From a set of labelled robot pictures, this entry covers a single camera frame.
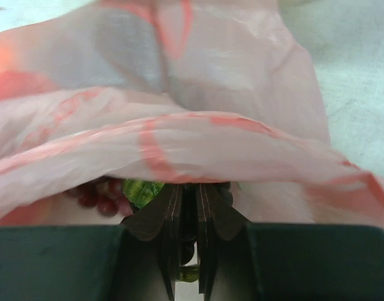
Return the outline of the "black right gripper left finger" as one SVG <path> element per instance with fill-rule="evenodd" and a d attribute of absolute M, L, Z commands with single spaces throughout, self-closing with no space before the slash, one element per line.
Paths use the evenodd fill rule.
<path fill-rule="evenodd" d="M 118 225 L 0 228 L 0 300 L 173 300 L 182 188 Z"/>

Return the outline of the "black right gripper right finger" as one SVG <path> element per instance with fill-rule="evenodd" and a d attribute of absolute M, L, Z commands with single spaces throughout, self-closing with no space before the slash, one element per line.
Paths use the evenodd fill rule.
<path fill-rule="evenodd" d="M 384 300 L 384 230 L 253 223 L 212 184 L 195 191 L 205 300 Z"/>

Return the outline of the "pink plastic bag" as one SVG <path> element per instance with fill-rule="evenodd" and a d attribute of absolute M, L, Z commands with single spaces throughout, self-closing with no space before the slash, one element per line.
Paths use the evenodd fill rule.
<path fill-rule="evenodd" d="M 330 145 L 277 1 L 95 1 L 0 33 L 0 224 L 89 223 L 100 176 L 230 181 L 253 221 L 384 228 L 384 178 Z"/>

